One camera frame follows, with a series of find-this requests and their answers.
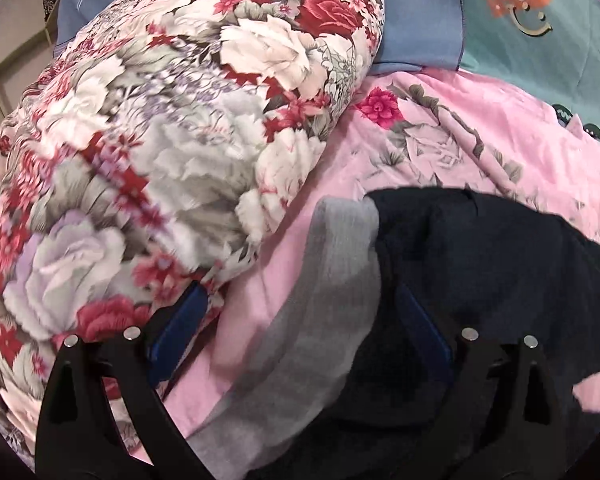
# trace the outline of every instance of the pink floral fabric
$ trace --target pink floral fabric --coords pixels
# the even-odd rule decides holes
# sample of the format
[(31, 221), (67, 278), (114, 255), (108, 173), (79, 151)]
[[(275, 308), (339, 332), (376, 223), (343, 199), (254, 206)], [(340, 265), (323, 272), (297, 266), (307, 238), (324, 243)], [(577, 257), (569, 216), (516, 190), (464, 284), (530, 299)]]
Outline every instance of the pink floral fabric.
[(218, 314), (383, 21), (382, 0), (117, 0), (27, 88), (0, 127), (0, 421), (23, 450), (67, 334), (142, 326), (192, 280)]
[(165, 399), (183, 435), (229, 390), (286, 301), (318, 200), (400, 186), (508, 196), (600, 243), (600, 143), (577, 116), (563, 128), (551, 106), (467, 72), (369, 77), (259, 260), (229, 286), (215, 337)]

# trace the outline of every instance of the pink flower print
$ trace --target pink flower print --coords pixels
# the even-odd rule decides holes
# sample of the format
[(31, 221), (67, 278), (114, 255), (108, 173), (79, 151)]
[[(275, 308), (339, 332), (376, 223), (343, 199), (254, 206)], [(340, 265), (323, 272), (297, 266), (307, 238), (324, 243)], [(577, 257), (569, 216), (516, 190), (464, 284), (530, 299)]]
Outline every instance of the pink flower print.
[(370, 121), (388, 130), (395, 121), (403, 121), (404, 117), (398, 108), (398, 99), (388, 90), (374, 88), (356, 108)]
[(48, 377), (50, 370), (46, 366), (44, 359), (40, 357), (40, 354), (33, 354), (31, 356), (31, 365), (36, 375), (45, 379)]
[(234, 7), (243, 0), (220, 0), (214, 5), (214, 14), (219, 12), (230, 12)]
[(133, 271), (137, 286), (148, 286), (158, 304), (172, 304), (184, 290), (187, 274), (172, 254), (158, 253), (138, 263)]
[(137, 220), (141, 227), (149, 227), (152, 230), (160, 231), (164, 229), (168, 218), (160, 212), (158, 205), (151, 206), (147, 203), (141, 203)]
[(4, 286), (4, 277), (16, 262), (24, 248), (24, 244), (29, 240), (30, 232), (25, 222), (12, 225), (9, 219), (5, 219), (0, 226), (0, 292)]

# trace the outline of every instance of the blue pillow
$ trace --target blue pillow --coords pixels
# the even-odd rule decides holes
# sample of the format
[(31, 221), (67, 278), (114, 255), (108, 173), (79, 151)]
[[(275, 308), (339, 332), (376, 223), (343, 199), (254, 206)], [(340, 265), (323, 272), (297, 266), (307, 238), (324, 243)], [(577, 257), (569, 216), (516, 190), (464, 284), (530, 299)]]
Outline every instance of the blue pillow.
[(456, 70), (462, 55), (461, 0), (384, 0), (385, 22), (371, 74)]

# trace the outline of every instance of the gray leaf print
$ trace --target gray leaf print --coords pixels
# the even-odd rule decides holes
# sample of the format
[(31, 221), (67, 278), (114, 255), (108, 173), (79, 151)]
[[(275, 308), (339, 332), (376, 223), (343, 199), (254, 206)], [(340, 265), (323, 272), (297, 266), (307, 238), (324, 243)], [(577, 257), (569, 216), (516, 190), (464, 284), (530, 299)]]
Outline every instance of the gray leaf print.
[(387, 86), (387, 90), (391, 91), (398, 99), (402, 99), (403, 101), (411, 101), (407, 92), (405, 92), (402, 88), (396, 86), (393, 82)]
[(404, 150), (407, 147), (407, 136), (402, 131), (391, 132), (387, 138), (399, 150)]
[(288, 99), (283, 95), (274, 95), (271, 99), (269, 99), (269, 103), (267, 103), (267, 106), (264, 108), (264, 112), (266, 113), (270, 110), (275, 110), (277, 108), (280, 108), (281, 106), (286, 105), (287, 103)]
[(419, 102), (420, 99), (424, 97), (424, 88), (422, 85), (411, 85), (409, 87), (409, 94), (413, 99)]
[(285, 18), (286, 16), (279, 12), (276, 6), (272, 4), (259, 5), (251, 0), (241, 1), (234, 9), (236, 18), (248, 18), (250, 20), (267, 21), (267, 16), (275, 16), (277, 18)]
[(502, 157), (502, 152), (496, 148), (492, 148), (491, 150), (493, 152), (493, 156), (496, 158), (496, 160), (498, 161), (498, 164), (500, 164), (501, 166), (504, 163), (504, 159)]
[(385, 166), (397, 166), (404, 161), (404, 155), (401, 152), (385, 150), (380, 153), (380, 162)]
[(414, 124), (411, 124), (409, 121), (395, 121), (391, 126), (391, 131), (397, 134), (403, 133), (407, 128), (413, 128)]
[(509, 180), (517, 184), (522, 178), (522, 166), (513, 160), (504, 165), (504, 171), (509, 175)]
[(466, 131), (468, 131), (470, 134), (472, 134), (472, 136), (475, 137), (475, 147), (472, 150), (472, 153), (474, 154), (474, 157), (477, 158), (478, 160), (480, 160), (480, 156), (482, 155), (482, 152), (484, 151), (484, 142), (482, 142), (482, 139), (480, 138), (480, 135), (478, 134), (478, 131), (475, 130), (474, 128), (470, 128), (463, 120), (462, 118), (456, 114), (455, 112), (452, 112), (451, 110), (449, 110), (446, 107), (445, 108), (450, 114), (451, 116), (458, 121), (458, 124), (460, 124), (460, 126), (462, 126)]

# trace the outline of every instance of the pink bedsheet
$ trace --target pink bedsheet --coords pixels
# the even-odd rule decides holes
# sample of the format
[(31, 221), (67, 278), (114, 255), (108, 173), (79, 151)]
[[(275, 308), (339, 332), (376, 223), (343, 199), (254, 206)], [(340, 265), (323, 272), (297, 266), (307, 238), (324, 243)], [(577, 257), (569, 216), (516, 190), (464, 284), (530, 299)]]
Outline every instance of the pink bedsheet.
[[(504, 194), (563, 216), (600, 243), (600, 143), (577, 116), (563, 128), (549, 105), (467, 72), (369, 77), (255, 266), (230, 285), (216, 336), (166, 398), (185, 436), (229, 389), (286, 300), (318, 200), (398, 186)], [(593, 405), (594, 397), (580, 400)], [(135, 456), (146, 460), (143, 449)]]

